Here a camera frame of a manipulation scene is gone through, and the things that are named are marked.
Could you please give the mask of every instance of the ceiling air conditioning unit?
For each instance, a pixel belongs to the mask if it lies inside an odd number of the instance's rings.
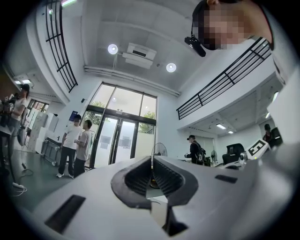
[[[124,52],[122,56],[126,59],[126,63],[150,69],[156,53],[156,51],[147,47],[129,43],[127,52]]]

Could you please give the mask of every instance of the neck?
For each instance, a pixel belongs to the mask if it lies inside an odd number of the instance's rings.
[[[244,19],[247,22],[250,35],[263,37],[272,43],[272,33],[262,9],[250,0],[240,2],[240,7],[244,12]]]

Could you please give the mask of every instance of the power strip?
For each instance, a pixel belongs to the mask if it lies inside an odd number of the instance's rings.
[[[13,186],[16,187],[16,188],[25,189],[25,187],[23,185],[19,185],[15,182],[13,182]]]

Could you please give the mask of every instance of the ear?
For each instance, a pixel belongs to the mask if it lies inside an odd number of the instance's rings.
[[[206,2],[208,6],[220,4],[219,0],[207,0]]]

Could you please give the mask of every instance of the fluorescent light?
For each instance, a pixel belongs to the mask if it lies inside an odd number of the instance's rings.
[[[221,124],[217,124],[217,127],[218,128],[221,128],[221,129],[226,129],[224,126],[222,126]]]
[[[167,65],[167,71],[169,73],[175,72],[176,71],[176,64],[175,63],[169,63]]]
[[[62,2],[61,5],[62,5],[63,7],[65,7],[66,5],[68,5],[68,4],[72,3],[72,2],[75,2],[75,1],[76,1],[76,0],[67,0],[67,1]]]
[[[110,44],[110,45],[108,46],[107,50],[108,50],[108,52],[109,52],[110,54],[115,55],[115,54],[117,54],[117,52],[118,52],[118,47],[117,47],[116,44]]]
[[[29,79],[23,80],[22,82],[23,82],[24,84],[26,84],[26,83],[31,83],[31,81],[30,81]]]
[[[278,94],[279,94],[279,92],[275,92],[275,93],[274,93],[274,97],[273,97],[273,100],[272,100],[272,102],[274,102],[274,101],[275,101],[275,99],[277,98]]]

